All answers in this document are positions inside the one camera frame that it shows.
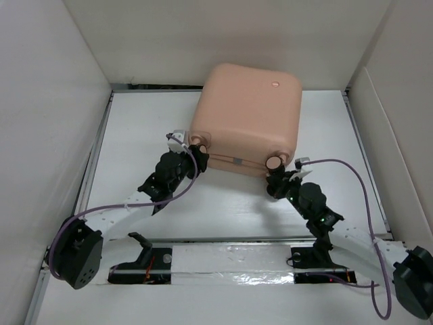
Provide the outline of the pink hard-shell suitcase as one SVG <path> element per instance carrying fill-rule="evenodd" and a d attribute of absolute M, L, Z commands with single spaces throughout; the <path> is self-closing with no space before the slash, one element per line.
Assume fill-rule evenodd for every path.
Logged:
<path fill-rule="evenodd" d="M 208 166 L 254 177 L 287 167 L 298 142 L 302 84 L 292 74 L 219 64 L 209 74 L 189 128 Z"/>

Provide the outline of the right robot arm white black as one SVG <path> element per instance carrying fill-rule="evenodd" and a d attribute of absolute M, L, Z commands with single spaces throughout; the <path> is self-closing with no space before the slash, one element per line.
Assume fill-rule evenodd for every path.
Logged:
<path fill-rule="evenodd" d="M 302 182 L 296 171 L 271 173 L 267 192 L 285 198 L 306 220 L 315 237 L 313 260 L 320 266 L 333 263 L 363 274 L 389 288 L 400 305 L 421 320 L 432 316 L 432 255 L 416 246 L 408 250 L 349 225 L 332 211 L 319 185 Z"/>

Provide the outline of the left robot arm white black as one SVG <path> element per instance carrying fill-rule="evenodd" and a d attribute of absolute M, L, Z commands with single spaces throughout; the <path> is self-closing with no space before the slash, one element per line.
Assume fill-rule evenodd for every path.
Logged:
<path fill-rule="evenodd" d="M 154 172 L 124 202 L 82 211 L 66 218 L 45 256 L 51 275 L 75 290 L 99 270 L 102 251 L 113 233 L 142 217 L 151 217 L 190 191 L 208 166 L 203 144 L 180 144 L 164 153 Z"/>

